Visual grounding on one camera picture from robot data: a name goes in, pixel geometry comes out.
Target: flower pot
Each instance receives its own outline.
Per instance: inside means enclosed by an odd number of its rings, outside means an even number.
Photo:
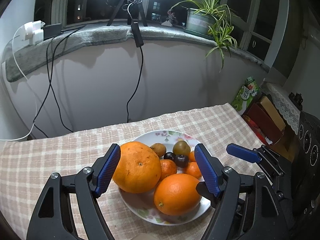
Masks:
[[[209,14],[207,15],[201,15],[203,13],[194,14],[196,10],[197,9],[188,8],[188,18],[187,18],[186,28],[193,32],[208,35],[208,30],[209,30],[208,25],[213,25],[215,23],[215,20]]]

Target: kiwi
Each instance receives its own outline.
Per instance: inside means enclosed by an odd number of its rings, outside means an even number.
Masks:
[[[191,149],[186,141],[178,141],[172,149],[175,155],[187,155],[189,156]]]
[[[166,147],[162,143],[155,143],[150,146],[150,148],[158,155],[158,157],[162,157],[167,152]]]

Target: blue gripper pad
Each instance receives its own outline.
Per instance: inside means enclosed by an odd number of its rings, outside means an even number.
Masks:
[[[219,197],[221,190],[218,184],[218,175],[214,171],[208,158],[213,157],[209,154],[209,152],[203,145],[197,144],[195,147],[195,159],[204,178],[204,182],[207,185],[209,192],[214,194],[215,197]]]
[[[236,145],[234,143],[228,144],[226,151],[228,154],[239,159],[245,160],[249,163],[261,162],[261,158],[258,156],[257,153],[242,146]]]
[[[97,176],[97,187],[95,189],[95,193],[97,197],[100,197],[101,194],[107,191],[109,187],[110,181],[112,179],[113,174],[117,168],[121,156],[120,146],[116,145],[110,154],[109,158],[103,165],[100,170],[99,175]]]

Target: checkered tablecloth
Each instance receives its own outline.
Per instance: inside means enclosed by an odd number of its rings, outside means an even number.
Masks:
[[[223,165],[254,175],[260,169],[226,153],[233,142],[247,148],[260,147],[260,141],[230,106],[213,106],[144,121],[118,124],[65,136],[7,142],[0,155],[0,210],[21,239],[26,239],[29,221],[41,190],[53,172],[75,174],[103,156],[112,143],[119,145],[151,130],[178,130],[202,142]],[[75,195],[71,195],[79,237],[87,239]],[[180,226],[159,226],[133,214],[120,198],[114,182],[98,199],[104,218],[115,239],[131,239],[138,233],[151,233],[162,239],[200,239],[212,217],[210,208],[198,219]]]

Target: orange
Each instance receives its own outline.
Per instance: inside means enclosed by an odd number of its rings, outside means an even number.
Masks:
[[[195,151],[192,151],[189,155],[189,161],[190,162],[195,162],[196,159],[195,159]]]
[[[189,174],[196,179],[200,179],[202,177],[201,171],[196,162],[189,163],[188,166],[183,169],[183,173]]]
[[[151,190],[161,176],[159,157],[150,147],[140,142],[128,142],[120,148],[121,157],[113,181],[130,193]]]
[[[188,174],[173,174],[156,187],[153,202],[166,215],[180,216],[193,210],[201,196],[196,190],[199,181]]]
[[[160,160],[161,163],[161,177],[159,181],[163,180],[164,178],[176,174],[177,173],[177,165],[172,160]]]

